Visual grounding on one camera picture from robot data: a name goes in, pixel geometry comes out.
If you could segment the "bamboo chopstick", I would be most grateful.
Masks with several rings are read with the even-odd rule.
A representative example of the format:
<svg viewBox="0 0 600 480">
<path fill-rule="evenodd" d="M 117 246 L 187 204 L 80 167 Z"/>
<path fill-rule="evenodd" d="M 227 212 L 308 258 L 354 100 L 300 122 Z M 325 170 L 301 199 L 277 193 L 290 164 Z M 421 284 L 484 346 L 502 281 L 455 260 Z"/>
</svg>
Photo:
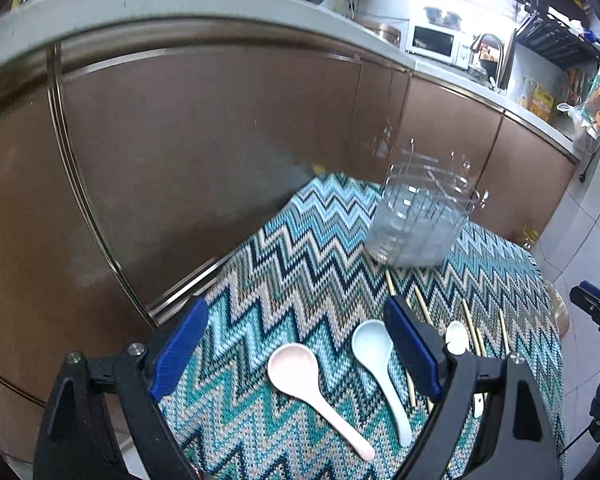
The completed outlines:
<svg viewBox="0 0 600 480">
<path fill-rule="evenodd" d="M 464 315 L 466 318 L 466 322 L 468 324 L 470 338 L 471 338 L 472 343 L 474 344 L 476 356 L 483 356 L 482 349 L 479 344 L 479 339 L 478 339 L 477 331 L 475 328 L 474 320 L 472 319 L 471 313 L 469 311 L 468 303 L 464 298 L 462 299 L 462 307 L 463 307 Z"/>
<path fill-rule="evenodd" d="M 422 296 L 422 292 L 420 291 L 420 289 L 417 285 L 414 285 L 414 293 L 415 293 L 416 299 L 418 301 L 420 310 L 422 310 L 422 315 L 424 316 L 426 323 L 428 323 L 430 326 L 434 326 L 434 322 L 432 322 L 432 318 L 431 318 L 429 309 L 427 307 L 426 301 L 424 299 L 424 296 Z"/>
<path fill-rule="evenodd" d="M 509 344 L 508 333 L 507 333 L 507 330 L 506 330 L 506 323 L 505 323 L 504 313 L 503 313 L 502 310 L 498 310 L 498 322 L 500 323 L 500 327 L 501 327 L 501 333 L 502 333 L 502 338 L 503 338 L 503 347 L 504 347 L 505 355 L 508 356 L 509 353 L 510 353 L 510 344 Z"/>
<path fill-rule="evenodd" d="M 391 274 L 388 269 L 385 269 L 385 278 L 386 278 L 388 289 L 389 289 L 389 295 L 391 297 L 396 296 L 396 288 L 393 285 L 392 277 L 391 277 Z M 416 408 L 417 401 L 416 401 L 415 386 L 414 386 L 414 382 L 413 382 L 413 379 L 411 378 L 410 373 L 406 370 L 406 367 L 405 367 L 405 376 L 406 376 L 406 382 L 407 382 L 407 392 L 408 392 L 408 400 L 410 401 L 410 407 Z"/>
</svg>

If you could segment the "copper rice cooker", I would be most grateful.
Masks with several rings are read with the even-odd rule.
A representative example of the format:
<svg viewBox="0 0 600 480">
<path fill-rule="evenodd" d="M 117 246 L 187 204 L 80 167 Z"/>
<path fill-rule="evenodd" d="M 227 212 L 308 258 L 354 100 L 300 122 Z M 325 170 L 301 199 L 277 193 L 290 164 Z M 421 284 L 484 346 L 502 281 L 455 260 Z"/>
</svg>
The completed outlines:
<svg viewBox="0 0 600 480">
<path fill-rule="evenodd" d="M 397 48 L 400 47 L 402 37 L 400 29 L 384 22 L 363 20 L 362 18 L 358 18 L 356 22 L 386 40 L 389 44 L 393 44 Z"/>
</svg>

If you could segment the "steel bowl on microwave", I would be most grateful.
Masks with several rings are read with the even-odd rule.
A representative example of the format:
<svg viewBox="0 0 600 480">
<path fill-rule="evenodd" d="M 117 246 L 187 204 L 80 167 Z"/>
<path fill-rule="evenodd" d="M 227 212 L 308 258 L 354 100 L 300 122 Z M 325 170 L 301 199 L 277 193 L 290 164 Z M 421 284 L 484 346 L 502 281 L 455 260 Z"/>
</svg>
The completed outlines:
<svg viewBox="0 0 600 480">
<path fill-rule="evenodd" d="M 454 12 L 441 10 L 435 6 L 425 6 L 424 11 L 429 24 L 454 30 L 462 28 L 462 18 Z"/>
</svg>

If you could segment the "trash bin with bag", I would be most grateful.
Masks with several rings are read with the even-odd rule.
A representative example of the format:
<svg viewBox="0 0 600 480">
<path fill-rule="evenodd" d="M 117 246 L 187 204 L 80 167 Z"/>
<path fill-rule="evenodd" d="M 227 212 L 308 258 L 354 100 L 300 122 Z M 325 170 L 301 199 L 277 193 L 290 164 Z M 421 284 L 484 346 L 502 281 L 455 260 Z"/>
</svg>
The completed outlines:
<svg viewBox="0 0 600 480">
<path fill-rule="evenodd" d="M 558 329 L 559 338 L 564 339 L 570 329 L 570 317 L 567 305 L 564 298 L 562 298 L 562 295 L 552 283 L 545 281 L 544 284 L 548 296 L 550 296 L 550 302 L 552 303 L 554 320 Z"/>
</svg>

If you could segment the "pink ceramic spoon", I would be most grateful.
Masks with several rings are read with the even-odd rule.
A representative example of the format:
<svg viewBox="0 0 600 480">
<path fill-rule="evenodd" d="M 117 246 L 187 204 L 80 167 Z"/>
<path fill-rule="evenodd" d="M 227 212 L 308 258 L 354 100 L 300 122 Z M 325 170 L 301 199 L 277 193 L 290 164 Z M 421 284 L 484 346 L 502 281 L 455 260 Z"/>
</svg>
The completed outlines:
<svg viewBox="0 0 600 480">
<path fill-rule="evenodd" d="M 292 396 L 308 404 L 346 440 L 358 456 L 370 462 L 375 458 L 375 450 L 324 399 L 318 385 L 320 368 L 313 351 L 304 344 L 292 342 L 282 344 L 268 358 L 268 379 L 271 384 L 287 396 Z"/>
</svg>

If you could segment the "zigzag patterned cloth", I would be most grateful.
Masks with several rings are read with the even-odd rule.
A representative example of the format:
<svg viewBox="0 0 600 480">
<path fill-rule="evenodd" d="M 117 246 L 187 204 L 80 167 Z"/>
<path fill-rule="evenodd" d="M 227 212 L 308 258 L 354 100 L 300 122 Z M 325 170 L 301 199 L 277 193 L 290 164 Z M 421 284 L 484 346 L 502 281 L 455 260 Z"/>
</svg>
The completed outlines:
<svg viewBox="0 0 600 480">
<path fill-rule="evenodd" d="M 407 458 L 378 383 L 355 359 L 351 337 L 380 318 L 389 295 L 385 270 L 364 248 L 381 194 L 377 184 L 323 174 L 245 240 L 207 292 L 209 322 L 178 388 L 160 408 L 194 465 L 218 479 L 389 479 Z M 398 292 L 444 330 L 465 321 L 462 299 L 489 356 L 504 356 L 498 310 L 510 351 L 528 361 L 557 445 L 562 423 L 562 346 L 550 296 L 530 252 L 467 223 L 431 269 L 389 271 Z M 306 404 L 268 380 L 282 344 L 309 347 L 327 402 L 370 444 L 361 460 Z"/>
</svg>

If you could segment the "light blue ceramic spoon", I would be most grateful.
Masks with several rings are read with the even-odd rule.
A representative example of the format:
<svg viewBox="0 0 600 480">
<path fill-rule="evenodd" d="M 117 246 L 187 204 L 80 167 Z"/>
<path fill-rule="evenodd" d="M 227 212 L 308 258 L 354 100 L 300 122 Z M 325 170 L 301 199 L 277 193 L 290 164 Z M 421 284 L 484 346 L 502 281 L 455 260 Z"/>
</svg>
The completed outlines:
<svg viewBox="0 0 600 480">
<path fill-rule="evenodd" d="M 379 320 L 362 322 L 352 335 L 351 346 L 355 359 L 378 383 L 393 414 L 398 441 L 402 448 L 408 448 L 413 442 L 412 428 L 396 393 L 396 388 L 393 387 L 389 377 L 388 366 L 393 350 L 393 341 L 385 324 Z"/>
</svg>

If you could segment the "chrome sink faucet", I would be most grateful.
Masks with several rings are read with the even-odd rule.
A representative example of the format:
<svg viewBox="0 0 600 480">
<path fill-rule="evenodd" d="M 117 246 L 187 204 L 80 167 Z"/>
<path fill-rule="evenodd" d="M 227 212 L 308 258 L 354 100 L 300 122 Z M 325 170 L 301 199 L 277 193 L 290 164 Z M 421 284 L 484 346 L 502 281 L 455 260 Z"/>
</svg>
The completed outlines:
<svg viewBox="0 0 600 480">
<path fill-rule="evenodd" d="M 498 36 L 484 32 L 475 36 L 470 50 L 480 67 L 486 71 L 486 80 L 490 85 L 494 89 L 505 90 L 510 76 L 509 47 Z"/>
</svg>

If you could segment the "white ceramic spoon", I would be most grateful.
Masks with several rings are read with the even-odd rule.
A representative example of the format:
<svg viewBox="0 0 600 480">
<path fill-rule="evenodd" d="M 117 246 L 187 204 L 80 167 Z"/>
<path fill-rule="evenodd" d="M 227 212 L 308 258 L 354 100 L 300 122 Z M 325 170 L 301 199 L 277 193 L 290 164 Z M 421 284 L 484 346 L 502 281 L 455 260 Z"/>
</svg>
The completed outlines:
<svg viewBox="0 0 600 480">
<path fill-rule="evenodd" d="M 460 321 L 452 321 L 449 324 L 446 328 L 444 339 L 449 352 L 456 356 L 460 356 L 465 351 L 470 350 L 468 331 Z M 472 407 L 474 408 L 474 417 L 481 417 L 484 411 L 484 401 L 481 393 L 474 394 Z"/>
</svg>

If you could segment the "white microwave oven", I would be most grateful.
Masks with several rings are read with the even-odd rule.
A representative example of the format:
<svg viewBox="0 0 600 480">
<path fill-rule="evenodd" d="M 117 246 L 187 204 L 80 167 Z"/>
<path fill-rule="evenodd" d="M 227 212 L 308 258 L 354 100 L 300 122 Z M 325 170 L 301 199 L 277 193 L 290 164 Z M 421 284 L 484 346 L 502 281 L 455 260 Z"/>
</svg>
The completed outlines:
<svg viewBox="0 0 600 480">
<path fill-rule="evenodd" d="M 471 41 L 467 32 L 414 21 L 408 28 L 405 51 L 467 70 Z"/>
</svg>

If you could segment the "yellow oil jug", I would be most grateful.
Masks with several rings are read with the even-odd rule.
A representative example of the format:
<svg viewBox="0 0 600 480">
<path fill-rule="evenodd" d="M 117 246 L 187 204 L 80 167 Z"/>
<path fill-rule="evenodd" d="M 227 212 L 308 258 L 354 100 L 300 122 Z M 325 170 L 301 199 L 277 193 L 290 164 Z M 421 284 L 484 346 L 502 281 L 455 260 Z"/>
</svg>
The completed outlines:
<svg viewBox="0 0 600 480">
<path fill-rule="evenodd" d="M 544 120 L 544 122 L 549 122 L 553 107 L 554 96 L 537 84 L 533 89 L 528 110 L 536 117 Z"/>
</svg>

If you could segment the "cooking oil bottle on floor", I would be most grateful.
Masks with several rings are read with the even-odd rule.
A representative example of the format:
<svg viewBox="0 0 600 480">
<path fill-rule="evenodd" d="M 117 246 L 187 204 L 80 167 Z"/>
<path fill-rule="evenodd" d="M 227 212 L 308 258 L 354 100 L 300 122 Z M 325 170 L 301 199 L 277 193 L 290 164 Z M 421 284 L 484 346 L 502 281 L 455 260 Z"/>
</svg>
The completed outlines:
<svg viewBox="0 0 600 480">
<path fill-rule="evenodd" d="M 522 229 L 522 239 L 521 246 L 531 252 L 535 244 L 538 242 L 540 234 L 536 232 L 534 229 L 528 228 L 528 226 L 524 226 Z"/>
</svg>

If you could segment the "black wall dish rack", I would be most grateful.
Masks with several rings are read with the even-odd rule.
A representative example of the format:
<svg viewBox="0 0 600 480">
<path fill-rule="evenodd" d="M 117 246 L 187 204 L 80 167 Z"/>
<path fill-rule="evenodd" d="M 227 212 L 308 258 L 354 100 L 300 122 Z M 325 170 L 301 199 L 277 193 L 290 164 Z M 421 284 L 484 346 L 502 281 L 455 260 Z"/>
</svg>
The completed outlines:
<svg viewBox="0 0 600 480">
<path fill-rule="evenodd" d="M 581 64 L 600 66 L 600 39 L 590 31 L 585 0 L 513 0 L 518 44 L 562 70 Z"/>
</svg>

